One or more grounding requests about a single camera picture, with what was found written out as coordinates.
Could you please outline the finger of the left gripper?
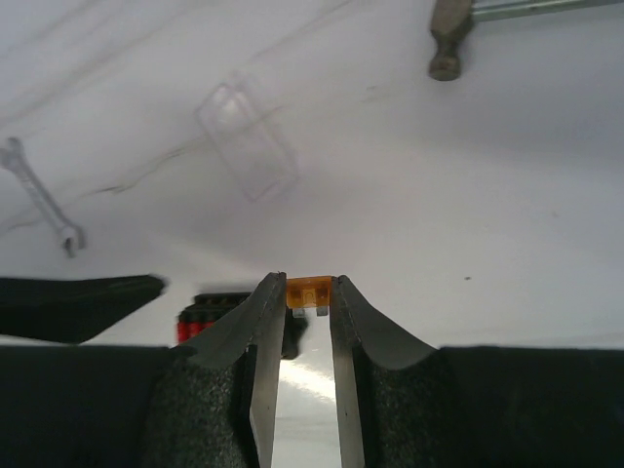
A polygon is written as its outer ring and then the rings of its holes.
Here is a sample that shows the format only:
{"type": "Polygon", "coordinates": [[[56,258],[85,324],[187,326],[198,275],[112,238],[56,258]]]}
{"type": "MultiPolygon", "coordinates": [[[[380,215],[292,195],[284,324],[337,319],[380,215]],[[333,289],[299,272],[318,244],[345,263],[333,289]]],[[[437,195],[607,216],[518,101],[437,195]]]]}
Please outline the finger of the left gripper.
{"type": "Polygon", "coordinates": [[[165,290],[153,275],[79,281],[3,278],[1,333],[80,344],[125,319],[165,290]]]}

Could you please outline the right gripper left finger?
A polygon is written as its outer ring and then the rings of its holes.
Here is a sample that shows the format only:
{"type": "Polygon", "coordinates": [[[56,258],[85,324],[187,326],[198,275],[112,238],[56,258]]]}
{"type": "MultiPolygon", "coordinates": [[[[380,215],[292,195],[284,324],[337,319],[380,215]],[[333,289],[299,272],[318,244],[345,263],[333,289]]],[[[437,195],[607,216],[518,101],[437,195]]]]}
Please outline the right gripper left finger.
{"type": "Polygon", "coordinates": [[[1,349],[5,467],[267,467],[286,277],[174,347],[17,337],[1,349]]]}

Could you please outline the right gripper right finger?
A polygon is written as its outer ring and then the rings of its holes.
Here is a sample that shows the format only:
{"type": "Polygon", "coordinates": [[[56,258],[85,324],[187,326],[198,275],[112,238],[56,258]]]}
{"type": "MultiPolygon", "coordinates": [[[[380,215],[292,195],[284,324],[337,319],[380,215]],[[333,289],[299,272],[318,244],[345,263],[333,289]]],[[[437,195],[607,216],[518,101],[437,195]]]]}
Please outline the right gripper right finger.
{"type": "Polygon", "coordinates": [[[616,349],[436,348],[331,284],[331,344],[345,467],[619,467],[616,349]]]}

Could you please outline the black fuse box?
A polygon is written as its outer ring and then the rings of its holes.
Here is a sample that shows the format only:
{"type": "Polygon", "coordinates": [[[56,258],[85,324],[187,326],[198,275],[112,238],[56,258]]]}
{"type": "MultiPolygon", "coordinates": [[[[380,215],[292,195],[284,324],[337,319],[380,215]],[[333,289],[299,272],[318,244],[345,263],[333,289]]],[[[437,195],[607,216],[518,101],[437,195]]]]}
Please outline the black fuse box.
{"type": "MultiPolygon", "coordinates": [[[[177,343],[181,344],[211,328],[217,321],[242,304],[249,292],[203,292],[193,297],[193,302],[177,316],[177,343]]],[[[309,321],[305,316],[295,316],[288,308],[282,344],[283,360],[292,361],[300,354],[300,341],[307,331],[309,321]]]]}

